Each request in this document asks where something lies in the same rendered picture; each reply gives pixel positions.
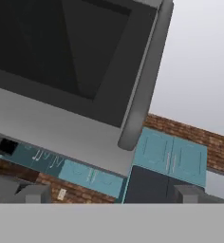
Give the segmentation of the teal wall cupboard run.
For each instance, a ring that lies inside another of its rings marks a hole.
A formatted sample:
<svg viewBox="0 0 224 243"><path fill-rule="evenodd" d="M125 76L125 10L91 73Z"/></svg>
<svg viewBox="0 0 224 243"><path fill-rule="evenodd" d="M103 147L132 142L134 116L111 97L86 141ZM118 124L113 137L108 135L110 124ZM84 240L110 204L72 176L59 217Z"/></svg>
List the teal wall cupboard run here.
<svg viewBox="0 0 224 243"><path fill-rule="evenodd" d="M115 198L119 197L123 183L123 178L121 177L24 144L18 144L11 155L0 155L0 159L9 160L34 171L54 176Z"/></svg>

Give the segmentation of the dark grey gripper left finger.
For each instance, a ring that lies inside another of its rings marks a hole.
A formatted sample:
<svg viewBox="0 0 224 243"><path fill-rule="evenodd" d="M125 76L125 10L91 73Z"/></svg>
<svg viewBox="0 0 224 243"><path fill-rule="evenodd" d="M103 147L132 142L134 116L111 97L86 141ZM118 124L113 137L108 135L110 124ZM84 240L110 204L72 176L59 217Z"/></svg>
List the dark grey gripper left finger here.
<svg viewBox="0 0 224 243"><path fill-rule="evenodd" d="M0 175L0 203L50 203L49 185Z"/></svg>

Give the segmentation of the black and grey appliance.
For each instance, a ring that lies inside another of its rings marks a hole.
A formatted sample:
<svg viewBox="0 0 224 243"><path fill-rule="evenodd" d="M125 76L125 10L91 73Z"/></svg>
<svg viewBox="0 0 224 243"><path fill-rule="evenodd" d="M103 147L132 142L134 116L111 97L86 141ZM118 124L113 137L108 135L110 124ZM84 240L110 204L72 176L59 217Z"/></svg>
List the black and grey appliance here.
<svg viewBox="0 0 224 243"><path fill-rule="evenodd" d="M0 155L12 155L17 146L16 141L0 137Z"/></svg>

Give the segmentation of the teal cupboards above fridge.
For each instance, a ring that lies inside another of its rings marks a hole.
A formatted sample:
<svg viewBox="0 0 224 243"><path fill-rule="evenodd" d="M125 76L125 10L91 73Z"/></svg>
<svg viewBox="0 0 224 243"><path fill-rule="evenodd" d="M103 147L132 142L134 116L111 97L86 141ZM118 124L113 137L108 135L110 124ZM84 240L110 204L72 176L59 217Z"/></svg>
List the teal cupboards above fridge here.
<svg viewBox="0 0 224 243"><path fill-rule="evenodd" d="M207 147L143 128L136 147L134 165L205 187Z"/></svg>

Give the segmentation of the grey microwave door, dark window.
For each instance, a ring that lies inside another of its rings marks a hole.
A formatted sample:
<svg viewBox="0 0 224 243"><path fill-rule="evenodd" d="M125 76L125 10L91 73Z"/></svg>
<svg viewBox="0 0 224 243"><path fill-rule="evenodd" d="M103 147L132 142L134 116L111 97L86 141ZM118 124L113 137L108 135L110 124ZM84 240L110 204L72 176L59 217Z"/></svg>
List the grey microwave door, dark window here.
<svg viewBox="0 0 224 243"><path fill-rule="evenodd" d="M0 0L0 136L124 176L147 0Z"/></svg>

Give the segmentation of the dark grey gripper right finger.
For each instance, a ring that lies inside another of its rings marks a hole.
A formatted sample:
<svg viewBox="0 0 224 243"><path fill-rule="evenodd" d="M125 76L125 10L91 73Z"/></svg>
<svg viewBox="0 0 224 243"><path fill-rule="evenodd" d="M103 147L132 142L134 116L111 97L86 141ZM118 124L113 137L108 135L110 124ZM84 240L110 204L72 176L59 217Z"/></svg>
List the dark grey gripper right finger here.
<svg viewBox="0 0 224 243"><path fill-rule="evenodd" d="M217 196L210 196L196 186L176 185L176 203L224 203L224 199Z"/></svg>

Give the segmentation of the dark grey fridge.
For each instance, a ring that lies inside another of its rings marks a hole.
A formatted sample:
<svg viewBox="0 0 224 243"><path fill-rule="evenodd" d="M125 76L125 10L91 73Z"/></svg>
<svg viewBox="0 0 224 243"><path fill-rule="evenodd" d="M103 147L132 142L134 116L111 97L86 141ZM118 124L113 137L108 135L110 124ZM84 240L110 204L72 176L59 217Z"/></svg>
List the dark grey fridge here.
<svg viewBox="0 0 224 243"><path fill-rule="evenodd" d="M204 193L205 189L189 182L133 165L124 193L124 203L176 203L182 198L177 186L185 186L194 192Z"/></svg>

